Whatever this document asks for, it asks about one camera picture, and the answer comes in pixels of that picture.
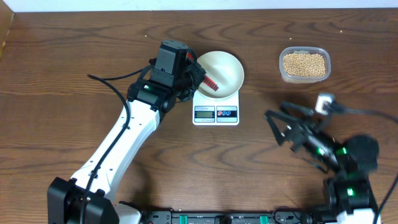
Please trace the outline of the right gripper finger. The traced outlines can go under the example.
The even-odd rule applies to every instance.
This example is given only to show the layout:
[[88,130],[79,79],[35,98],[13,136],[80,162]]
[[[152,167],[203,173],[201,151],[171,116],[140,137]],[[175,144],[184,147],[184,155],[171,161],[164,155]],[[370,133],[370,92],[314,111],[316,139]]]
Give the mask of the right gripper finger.
[[290,114],[286,111],[267,110],[264,118],[271,128],[277,144],[281,146],[286,141],[285,132],[291,128]]
[[295,103],[291,103],[288,101],[283,101],[281,103],[280,110],[289,116],[293,116],[291,111],[300,113],[302,115],[302,117],[312,117],[315,115],[315,112],[313,109],[307,108],[305,106],[297,105]]

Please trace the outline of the red plastic measuring scoop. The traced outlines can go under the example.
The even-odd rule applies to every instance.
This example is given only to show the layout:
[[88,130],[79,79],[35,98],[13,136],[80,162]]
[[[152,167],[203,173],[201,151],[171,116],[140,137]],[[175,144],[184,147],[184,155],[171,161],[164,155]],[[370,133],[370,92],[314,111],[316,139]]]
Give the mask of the red plastic measuring scoop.
[[[189,60],[191,60],[192,62],[195,62],[196,66],[199,66],[203,70],[201,65],[199,65],[197,62],[196,54],[192,50],[189,50],[187,52],[187,58]],[[195,84],[195,86],[199,86],[199,84],[204,83],[206,86],[208,86],[209,88],[211,88],[214,91],[217,91],[219,89],[218,85],[209,76],[206,75],[205,71],[203,71],[203,75],[201,78],[199,78],[199,81],[200,82]]]

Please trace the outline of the pile of soybeans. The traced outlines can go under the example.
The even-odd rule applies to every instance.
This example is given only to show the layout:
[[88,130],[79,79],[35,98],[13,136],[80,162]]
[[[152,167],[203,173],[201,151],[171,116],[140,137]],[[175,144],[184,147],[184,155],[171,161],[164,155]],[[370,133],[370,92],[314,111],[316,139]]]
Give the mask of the pile of soybeans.
[[325,59],[320,54],[286,54],[283,68],[292,76],[322,77],[326,75]]

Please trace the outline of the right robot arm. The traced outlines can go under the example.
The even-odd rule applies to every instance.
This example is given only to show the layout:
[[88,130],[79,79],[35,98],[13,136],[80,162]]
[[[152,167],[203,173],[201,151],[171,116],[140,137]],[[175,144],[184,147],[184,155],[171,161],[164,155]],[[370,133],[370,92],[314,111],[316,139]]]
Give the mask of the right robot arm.
[[293,152],[304,148],[320,161],[317,169],[334,172],[323,182],[325,203],[309,208],[300,217],[301,223],[381,222],[382,208],[376,203],[369,180],[369,174],[378,167],[378,141],[360,134],[338,142],[323,132],[333,115],[346,113],[365,112],[319,97],[313,110],[284,102],[280,111],[265,113],[278,145],[291,142]]

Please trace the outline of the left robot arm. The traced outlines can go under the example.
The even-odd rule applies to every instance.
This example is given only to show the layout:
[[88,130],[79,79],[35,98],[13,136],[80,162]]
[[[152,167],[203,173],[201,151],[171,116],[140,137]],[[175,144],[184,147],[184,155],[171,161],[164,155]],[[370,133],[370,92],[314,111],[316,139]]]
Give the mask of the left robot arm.
[[123,110],[99,148],[69,180],[55,178],[47,191],[49,223],[139,223],[141,212],[114,199],[121,179],[144,141],[176,103],[189,101],[205,70],[188,45],[162,41],[156,58],[139,71]]

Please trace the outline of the cream ceramic bowl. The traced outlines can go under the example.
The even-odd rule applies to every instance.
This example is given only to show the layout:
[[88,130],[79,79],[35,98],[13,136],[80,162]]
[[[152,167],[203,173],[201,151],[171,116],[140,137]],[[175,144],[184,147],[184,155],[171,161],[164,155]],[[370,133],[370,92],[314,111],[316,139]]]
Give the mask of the cream ceramic bowl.
[[197,62],[205,69],[206,76],[218,89],[201,83],[198,92],[213,99],[224,99],[239,91],[244,81],[244,69],[241,62],[232,54],[212,51],[198,57]]

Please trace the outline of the white digital kitchen scale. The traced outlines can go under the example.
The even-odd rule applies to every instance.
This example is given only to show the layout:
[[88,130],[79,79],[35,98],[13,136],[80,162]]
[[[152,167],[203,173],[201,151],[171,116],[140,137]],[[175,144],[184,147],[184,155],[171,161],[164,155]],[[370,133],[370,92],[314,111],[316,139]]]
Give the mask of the white digital kitchen scale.
[[227,98],[209,98],[199,91],[193,97],[192,123],[197,126],[237,126],[239,93]]

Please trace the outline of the clear plastic container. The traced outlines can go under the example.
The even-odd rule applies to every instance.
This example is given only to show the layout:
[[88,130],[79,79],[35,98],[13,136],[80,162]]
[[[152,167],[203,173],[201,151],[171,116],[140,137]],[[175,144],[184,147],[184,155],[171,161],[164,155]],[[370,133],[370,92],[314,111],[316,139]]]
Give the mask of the clear plastic container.
[[[326,75],[322,77],[297,77],[289,75],[283,68],[283,57],[286,54],[320,54],[325,59]],[[326,80],[331,73],[331,60],[329,53],[319,47],[287,47],[282,51],[279,57],[279,69],[283,81],[287,83],[316,83]]]

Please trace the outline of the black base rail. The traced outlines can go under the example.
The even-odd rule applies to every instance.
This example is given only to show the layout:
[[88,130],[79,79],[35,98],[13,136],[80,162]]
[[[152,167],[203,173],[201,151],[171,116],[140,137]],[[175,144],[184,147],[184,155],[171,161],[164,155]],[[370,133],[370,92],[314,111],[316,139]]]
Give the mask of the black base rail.
[[178,212],[143,211],[138,224],[301,224],[312,223],[299,211],[287,209],[273,212]]

